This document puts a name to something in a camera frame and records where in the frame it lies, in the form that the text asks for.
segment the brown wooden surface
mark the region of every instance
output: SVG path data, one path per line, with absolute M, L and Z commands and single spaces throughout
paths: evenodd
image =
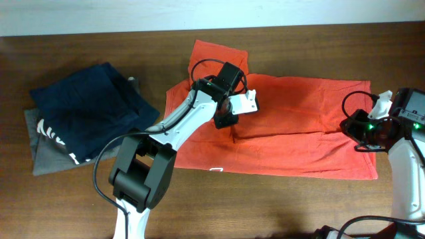
M 370 80 L 372 92 L 425 88 L 425 23 L 327 25 L 0 38 L 0 238 L 110 238 L 116 209 L 93 189 L 92 167 L 34 177 L 23 109 L 29 90 L 105 61 L 142 79 L 160 111 L 165 91 L 187 77 L 195 39 L 249 52 L 251 72 Z M 113 160 L 100 165 L 99 184 Z M 148 238 L 265 238 L 340 227 L 363 214 L 389 215 L 391 170 L 379 179 L 338 181 L 176 169 L 147 225 Z M 376 225 L 353 225 L 373 232 Z

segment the red towel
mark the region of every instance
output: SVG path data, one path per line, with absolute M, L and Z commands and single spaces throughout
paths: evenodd
M 233 173 L 302 176 L 328 179 L 377 179 L 374 153 L 357 153 L 356 143 L 341 133 L 345 119 L 341 102 L 349 92 L 370 92 L 369 81 L 274 77 L 248 74 L 248 53 L 197 40 L 189 63 L 216 58 L 241 68 L 248 87 L 255 89 L 260 111 L 241 115 L 239 123 L 216 129 L 214 121 L 202 125 L 182 145 L 175 166 Z M 204 62 L 195 79 L 217 74 L 222 65 Z M 187 79 L 167 91 L 165 117 L 189 93 Z M 371 110 L 364 95 L 347 101 L 348 112 Z

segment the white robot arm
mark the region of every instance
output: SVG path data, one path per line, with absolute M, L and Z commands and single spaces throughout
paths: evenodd
M 242 78 L 245 93 L 235 94 Z M 174 112 L 147 129 L 155 133 L 124 138 L 109 182 L 116 203 L 127 212 L 128 224 L 119 209 L 114 238 L 144 238 L 149 212 L 168 189 L 176 153 L 197 128 L 211 119 L 218 129 L 227 127 L 238 122 L 238 114 L 257 110 L 256 91 L 247 89 L 243 72 L 224 63 L 218 76 L 197 81 Z M 138 161 L 135 154 L 151 156 L 152 167 Z
M 378 97 L 370 94 L 369 96 L 376 99 L 372 111 L 368 114 L 363 110 L 357 110 L 341 122 L 341 128 L 343 133 L 359 143 L 355 148 L 356 151 L 388 153 L 393 181 L 392 218 L 378 219 L 379 216 L 364 216 L 355 218 L 346 225 L 359 220 L 387 220 L 394 223 L 372 236 L 371 239 L 423 238 L 425 235 L 425 92 L 401 88 L 397 92 L 394 103 L 390 100 L 391 91 L 384 92 Z M 327 226 L 321 230 L 321 232 L 316 231 L 317 238 L 352 238 Z

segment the black cable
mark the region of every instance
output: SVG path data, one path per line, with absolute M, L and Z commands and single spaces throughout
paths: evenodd
M 206 62 L 206 61 L 213 61 L 213 62 L 218 62 L 218 63 L 221 63 L 221 64 L 224 64 L 224 61 L 222 61 L 222 60 L 217 60 L 217 59 L 211 59 L 211 58 L 207 58 L 207 59 L 203 59 L 203 60 L 200 60 L 200 61 L 198 61 L 193 67 L 192 67 L 192 70 L 191 70 L 191 79 L 192 79 L 192 81 L 193 82 L 195 82 L 195 77 L 193 77 L 193 73 L 195 72 L 195 68 L 200 64 L 200 63 L 202 63 L 202 62 Z
M 407 136 L 408 136 L 410 142 L 412 143 L 414 150 L 416 150 L 416 152 L 418 153 L 419 159 L 420 159 L 420 161 L 422 163 L 422 168 L 425 168 L 425 157 L 422 154 L 422 152 L 421 152 L 418 144 L 416 143 L 416 141 L 413 138 L 412 127 L 408 127 L 407 125 L 404 125 L 404 131 L 405 132 L 406 131 L 408 132 L 408 135 Z
M 186 109 L 186 111 L 181 115 L 181 117 L 179 119 L 177 119 L 176 121 L 174 121 L 169 127 L 167 128 L 163 128 L 159 131 L 141 131 L 141 132 L 133 132 L 133 133 L 126 133 L 123 135 L 120 135 L 116 138 L 114 138 L 113 140 L 111 140 L 109 143 L 107 143 L 105 145 L 105 147 L 101 150 L 101 152 L 99 153 L 99 155 L 97 156 L 95 162 L 94 162 L 94 166 L 93 166 L 93 185 L 94 185 L 94 189 L 96 190 L 96 192 L 105 200 L 107 200 L 110 204 L 114 205 L 115 207 L 117 207 L 118 209 L 120 209 L 123 214 L 124 214 L 124 218 L 125 218 L 125 226 L 126 226 L 126 239 L 128 238 L 128 212 L 127 210 L 120 206 L 118 203 L 116 203 L 114 200 L 112 200 L 111 198 L 109 198 L 108 196 L 106 196 L 100 189 L 98 186 L 98 182 L 96 180 L 96 173 L 98 171 L 98 167 L 99 167 L 99 162 L 100 159 L 102 158 L 102 155 L 105 153 L 105 150 L 115 141 L 122 139 L 124 137 L 129 137 L 129 136 L 136 136 L 136 135 L 153 135 L 153 134 L 160 134 L 160 133 L 165 133 L 166 131 L 169 131 L 170 129 L 172 129 L 173 127 L 175 127 L 193 108 L 193 105 L 195 104 L 196 98 L 198 96 L 198 90 L 199 90 L 199 83 L 196 82 L 196 86 L 195 86 L 195 94 L 193 96 L 193 99 L 191 101 L 191 103 L 189 104 L 189 107 Z
M 382 123 L 384 120 L 393 120 L 393 121 L 401 124 L 401 121 L 399 119 L 397 119 L 396 117 L 393 117 L 393 116 L 387 116 L 387 117 L 383 117 L 381 119 L 374 119 L 374 121 L 372 121 L 372 122 L 359 121 L 359 120 L 356 120 L 355 118 L 351 117 L 347 113 L 347 111 L 345 111 L 345 101 L 348 99 L 348 97 L 350 97 L 353 94 L 365 94 L 365 95 L 369 96 L 374 102 L 379 99 L 379 96 L 365 92 L 365 91 L 361 91 L 361 90 L 357 90 L 357 91 L 351 92 L 350 94 L 347 94 L 343 99 L 343 103 L 342 103 L 341 107 L 342 107 L 342 110 L 343 110 L 345 117 L 347 117 L 351 121 L 364 125 L 364 124 L 369 124 L 369 123 L 378 124 L 378 123 Z
M 340 231 L 338 232 L 338 236 L 337 239 L 341 239 L 344 231 L 353 223 L 355 222 L 360 222 L 362 220 L 381 220 L 381 221 L 385 221 L 385 222 L 396 222 L 396 223 L 402 223 L 402 224 L 408 224 L 408 225 L 423 225 L 425 224 L 425 220 L 419 220 L 419 221 L 414 221 L 414 220 L 405 220 L 405 219 L 398 219 L 398 218 L 392 218 L 392 217 L 387 217 L 387 216 L 358 216 L 356 218 L 353 218 L 351 220 L 349 220 L 348 222 L 346 222 L 340 229 Z
M 352 121 L 354 121 L 354 122 L 356 122 L 356 123 L 361 123 L 361 124 L 367 124 L 367 123 L 369 123 L 369 122 L 364 122 L 364 121 L 359 121 L 359 120 L 356 120 L 355 118 L 352 118 L 346 111 L 345 111 L 345 101 L 348 99 L 348 97 L 350 97 L 351 95 L 353 95 L 353 94 L 365 94 L 365 95 L 367 95 L 367 96 L 369 96 L 370 98 L 372 98 L 373 100 L 374 100 L 374 98 L 376 98 L 376 95 L 374 95 L 374 94 L 371 94 L 371 93 L 368 93 L 368 92 L 364 92 L 364 91 L 361 91 L 361 90 L 357 90 L 357 91 L 354 91 L 354 92 L 351 92 L 350 94 L 347 94 L 345 97 L 344 97 L 344 100 L 343 100 L 343 103 L 342 103 L 342 109 L 343 109 L 343 113 L 345 114 L 345 117 L 347 117 L 347 118 L 349 118 L 350 120 L 352 120 Z
M 361 153 L 378 153 L 378 152 L 386 152 L 385 149 L 361 149 L 361 147 L 366 147 L 366 143 L 360 143 L 354 146 L 354 151 Z
M 217 60 L 217 59 L 213 59 L 213 58 L 207 58 L 207 59 L 203 59 L 203 60 L 200 60 L 200 61 L 198 61 L 193 67 L 192 67 L 192 70 L 191 70 L 191 79 L 192 79 L 192 81 L 193 82 L 195 82 L 195 77 L 193 76 L 193 73 L 195 73 L 195 68 L 200 64 L 200 63 L 203 63 L 203 62 L 207 62 L 207 61 L 211 61 L 211 62 L 218 62 L 218 63 L 221 63 L 221 64 L 225 64 L 225 62 L 223 62 L 222 60 Z M 240 93 L 242 93 L 244 90 L 245 90 L 245 92 L 247 92 L 248 91 L 248 81 L 247 81 L 247 79 L 246 79 L 246 75 L 245 75 L 245 73 L 242 73 L 242 77 L 244 78 L 244 80 L 242 81 L 242 83 L 244 84 L 244 88 L 242 89 L 242 90 L 239 90 L 239 91 L 237 91 L 237 92 L 235 92 L 235 93 L 233 93 L 233 95 L 237 95 L 237 94 L 240 94 Z
M 395 114 L 395 112 L 397 111 L 397 110 L 403 110 L 403 107 L 401 107 L 401 106 L 399 106 L 399 107 L 395 107 L 393 110 L 392 110 L 392 112 L 391 112 L 391 114 Z

